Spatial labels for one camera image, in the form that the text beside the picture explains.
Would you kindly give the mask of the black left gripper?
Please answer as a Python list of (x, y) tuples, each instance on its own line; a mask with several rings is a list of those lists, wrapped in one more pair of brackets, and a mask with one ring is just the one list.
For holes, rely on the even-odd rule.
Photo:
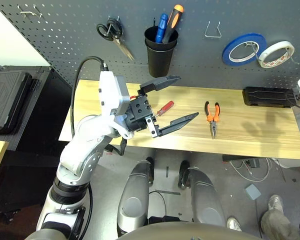
[(148, 128), (153, 138), (162, 137), (164, 135), (180, 130), (195, 117), (197, 117), (199, 115), (199, 112), (195, 112), (175, 119), (171, 121), (168, 126), (165, 126), (163, 128), (159, 128), (158, 125), (155, 125), (155, 122), (157, 120), (147, 99), (147, 93), (151, 91), (160, 91), (174, 84), (180, 79), (180, 76), (169, 75), (157, 77), (143, 84), (140, 84), (140, 89), (137, 91), (138, 95), (135, 97), (135, 99), (129, 102), (129, 106), (125, 112), (126, 118), (124, 121), (127, 129), (130, 132), (138, 132)]

